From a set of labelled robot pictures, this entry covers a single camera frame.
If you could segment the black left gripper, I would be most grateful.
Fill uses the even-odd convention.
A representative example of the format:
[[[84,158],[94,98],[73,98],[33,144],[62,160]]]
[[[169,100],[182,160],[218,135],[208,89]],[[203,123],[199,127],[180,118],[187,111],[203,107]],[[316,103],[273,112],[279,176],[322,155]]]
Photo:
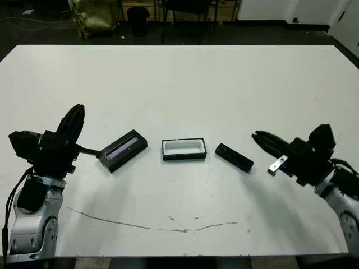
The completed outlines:
[[[73,106],[62,118],[55,132],[45,131],[39,142],[39,152],[33,161],[35,174],[42,177],[64,178],[75,172],[73,162],[79,154],[99,157],[100,151],[77,144],[85,119],[85,107]]]

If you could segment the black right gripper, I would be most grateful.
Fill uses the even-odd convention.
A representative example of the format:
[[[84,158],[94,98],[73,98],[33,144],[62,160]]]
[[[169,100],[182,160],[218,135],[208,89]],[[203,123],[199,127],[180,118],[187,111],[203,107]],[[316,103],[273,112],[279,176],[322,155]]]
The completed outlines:
[[[334,144],[311,143],[295,138],[291,143],[267,131],[255,131],[254,141],[268,154],[279,157],[268,168],[268,173],[276,175],[277,170],[290,177],[297,177],[299,185],[318,185],[333,170],[330,158],[334,152]]]

